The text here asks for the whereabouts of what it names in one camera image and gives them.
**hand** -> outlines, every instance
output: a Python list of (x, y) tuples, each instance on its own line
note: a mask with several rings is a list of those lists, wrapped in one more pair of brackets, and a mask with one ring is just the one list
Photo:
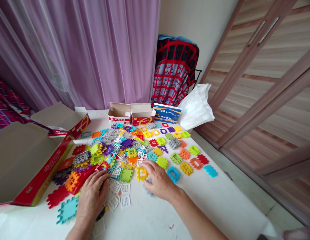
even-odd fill
[(94, 222), (106, 203), (109, 177), (106, 170), (94, 172), (85, 181), (81, 195), (79, 197), (76, 224), (79, 226), (91, 224)]
[(157, 163), (150, 160), (144, 160), (141, 166), (147, 170), (152, 179), (152, 183), (144, 180), (145, 188), (157, 197), (170, 202), (171, 198), (180, 190), (180, 188), (173, 183), (165, 170)]

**white table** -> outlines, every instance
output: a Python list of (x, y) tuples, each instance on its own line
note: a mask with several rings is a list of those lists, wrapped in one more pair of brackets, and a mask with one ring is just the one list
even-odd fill
[[(92, 110), (88, 113), (92, 122), (86, 128), (87, 131), (95, 132), (110, 127), (108, 110)], [(83, 144), (88, 140), (88, 138), (79, 138), (74, 142)], [(170, 160), (169, 156), (174, 151), (168, 145), (166, 146), (169, 154), (163, 154), (163, 157), (169, 159), (167, 169), (173, 165), (181, 172), (178, 186), (186, 191), (216, 226), (229, 239), (252, 240), (259, 234), (276, 236), (270, 221), (195, 141), (192, 138), (183, 138), (183, 140), (187, 143), (186, 149), (196, 145), (201, 150), (201, 154), (208, 158), (218, 172), (218, 176), (211, 178), (204, 169), (199, 171), (194, 169), (190, 176), (185, 175), (180, 167)], [(0, 207), (0, 239), (64, 239), (75, 221), (73, 219), (63, 225), (56, 225), (57, 210), (60, 205), (48, 209), (46, 202), (47, 195), (54, 189), (57, 189), (57, 186), (51, 183), (36, 207)], [(109, 210), (105, 213), (103, 218), (107, 229), (97, 239), (191, 239), (172, 206), (157, 197), (149, 197), (142, 182), (137, 181), (135, 173), (131, 180), (130, 197), (132, 203), (130, 207), (122, 210), (118, 206), (115, 211)]]

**cardboard box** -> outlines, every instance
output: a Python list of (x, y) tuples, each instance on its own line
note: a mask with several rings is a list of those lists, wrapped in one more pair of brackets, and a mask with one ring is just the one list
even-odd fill
[(155, 120), (160, 122), (176, 124), (181, 113), (181, 108), (164, 104), (154, 103), (156, 110)]
[(124, 103), (110, 103), (108, 119), (111, 124), (122, 123), (129, 125), (131, 119), (131, 106)]
[(77, 139), (91, 122), (86, 108), (75, 107), (73, 111), (61, 102), (33, 114), (31, 119), (52, 129), (54, 133), (49, 136), (68, 133), (73, 139)]
[(132, 103), (131, 115), (133, 126), (154, 122), (156, 111), (150, 103)]
[(50, 138), (33, 123), (0, 130), (0, 206), (36, 206), (74, 145), (67, 134)]

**purple curtain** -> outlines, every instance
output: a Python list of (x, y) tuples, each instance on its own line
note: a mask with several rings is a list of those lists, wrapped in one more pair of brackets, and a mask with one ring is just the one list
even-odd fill
[(160, 0), (0, 1), (8, 83), (35, 110), (149, 102), (159, 11)]

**red checkered fabric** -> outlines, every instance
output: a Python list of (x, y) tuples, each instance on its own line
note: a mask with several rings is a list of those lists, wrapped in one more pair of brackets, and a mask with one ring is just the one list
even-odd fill
[(151, 104), (178, 106), (195, 82), (199, 48), (191, 43), (158, 40)]

